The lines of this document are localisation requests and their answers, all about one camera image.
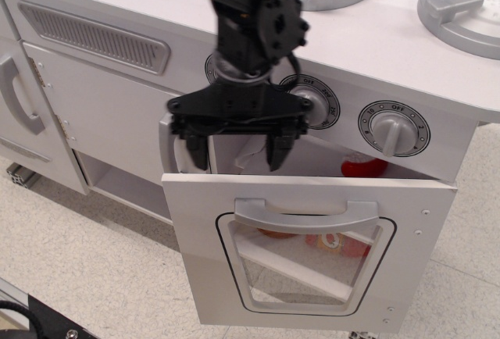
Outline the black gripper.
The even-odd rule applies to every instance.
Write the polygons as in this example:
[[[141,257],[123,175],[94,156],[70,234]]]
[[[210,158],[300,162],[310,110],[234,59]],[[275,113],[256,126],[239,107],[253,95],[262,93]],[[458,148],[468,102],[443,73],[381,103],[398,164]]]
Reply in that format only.
[[[258,134],[266,136],[270,171],[282,167],[295,140],[305,134],[314,104],[278,90],[268,82],[236,85],[216,80],[208,87],[170,100],[172,132],[186,139],[195,167],[209,167],[208,136]]]

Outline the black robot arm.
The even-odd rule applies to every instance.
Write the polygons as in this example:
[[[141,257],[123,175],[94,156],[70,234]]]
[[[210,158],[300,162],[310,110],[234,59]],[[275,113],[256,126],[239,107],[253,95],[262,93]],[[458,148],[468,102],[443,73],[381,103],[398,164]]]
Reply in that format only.
[[[274,84],[270,75],[282,59],[294,70],[294,51],[305,44],[309,25],[300,0],[210,0],[217,16],[212,55],[216,80],[168,102],[170,133],[182,139],[193,164],[209,166],[208,139],[217,134],[266,137],[266,160],[278,170],[295,141],[306,133],[310,100]]]

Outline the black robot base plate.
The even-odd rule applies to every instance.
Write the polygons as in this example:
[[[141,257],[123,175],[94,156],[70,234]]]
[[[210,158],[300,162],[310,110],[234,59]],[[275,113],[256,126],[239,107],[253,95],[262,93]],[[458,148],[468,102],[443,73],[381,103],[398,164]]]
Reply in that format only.
[[[85,327],[75,323],[66,316],[55,311],[44,302],[29,295],[27,298],[28,309],[36,316],[41,324],[44,338],[77,338],[77,339],[96,339]]]

